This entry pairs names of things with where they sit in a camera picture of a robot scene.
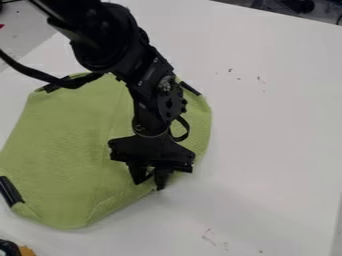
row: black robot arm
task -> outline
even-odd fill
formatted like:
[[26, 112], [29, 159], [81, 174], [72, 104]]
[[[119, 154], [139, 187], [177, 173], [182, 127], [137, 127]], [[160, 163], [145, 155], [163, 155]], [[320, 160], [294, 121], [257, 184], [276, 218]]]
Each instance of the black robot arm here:
[[[130, 11], [100, 0], [27, 0], [48, 17], [48, 23], [70, 39], [79, 63], [95, 74], [113, 73], [124, 81], [133, 98], [135, 136], [109, 141], [112, 160], [127, 163], [140, 184], [155, 177], [158, 189], [174, 170], [192, 172], [195, 154], [180, 146], [190, 126], [181, 117], [187, 101], [170, 63], [149, 43]], [[187, 133], [174, 138], [177, 120]]]

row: tabletop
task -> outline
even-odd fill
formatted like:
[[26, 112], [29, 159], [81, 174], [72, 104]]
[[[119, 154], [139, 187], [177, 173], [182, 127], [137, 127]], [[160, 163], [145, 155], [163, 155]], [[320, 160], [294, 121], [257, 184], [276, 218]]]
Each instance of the tabletop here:
[[[208, 151], [193, 175], [76, 231], [0, 199], [0, 236], [48, 256], [342, 255], [342, 28], [205, 0], [115, 2], [207, 98]], [[83, 71], [59, 34], [21, 62]], [[42, 83], [11, 69], [0, 81], [1, 147]]]

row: yellow object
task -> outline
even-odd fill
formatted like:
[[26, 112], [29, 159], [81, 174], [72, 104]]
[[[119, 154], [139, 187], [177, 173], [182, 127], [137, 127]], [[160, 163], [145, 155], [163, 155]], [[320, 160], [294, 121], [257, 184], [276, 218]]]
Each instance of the yellow object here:
[[19, 247], [21, 256], [36, 256], [36, 254], [26, 246]]

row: wire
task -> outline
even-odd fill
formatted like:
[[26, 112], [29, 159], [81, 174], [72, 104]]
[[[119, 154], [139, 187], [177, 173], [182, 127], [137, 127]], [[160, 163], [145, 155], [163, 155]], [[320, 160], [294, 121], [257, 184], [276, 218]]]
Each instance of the wire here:
[[0, 59], [2, 59], [4, 62], [6, 62], [10, 67], [18, 71], [19, 73], [22, 73], [26, 76], [32, 77], [34, 79], [38, 79], [50, 84], [57, 85], [59, 87], [64, 87], [68, 89], [77, 89], [81, 86], [83, 86], [85, 83], [89, 83], [91, 81], [94, 81], [103, 74], [98, 73], [89, 73], [88, 75], [80, 78], [75, 78], [71, 80], [67, 79], [59, 79], [57, 77], [54, 77], [52, 75], [49, 75], [47, 73], [44, 73], [42, 71], [26, 67], [19, 62], [15, 61], [13, 58], [11, 58], [9, 55], [7, 55], [4, 51], [0, 49]]
[[2, 2], [2, 4], [9, 4], [9, 3], [20, 2], [20, 1], [23, 1], [23, 0], [8, 0], [5, 2]]
[[336, 21], [336, 25], [340, 25], [341, 19], [342, 19], [342, 14], [338, 17], [338, 19]]

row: green towel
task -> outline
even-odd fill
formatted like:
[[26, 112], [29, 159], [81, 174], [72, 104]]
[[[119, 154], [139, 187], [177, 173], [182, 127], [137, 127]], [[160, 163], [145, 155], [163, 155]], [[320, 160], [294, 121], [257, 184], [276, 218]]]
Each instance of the green towel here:
[[[183, 146], [203, 155], [211, 112], [202, 96], [184, 90], [191, 125]], [[33, 92], [0, 153], [0, 176], [25, 203], [12, 210], [59, 229], [84, 227], [155, 189], [153, 179], [135, 185], [125, 163], [110, 160], [107, 142], [133, 135], [133, 104], [124, 83], [108, 74], [77, 90]], [[185, 132], [172, 124], [174, 136]]]

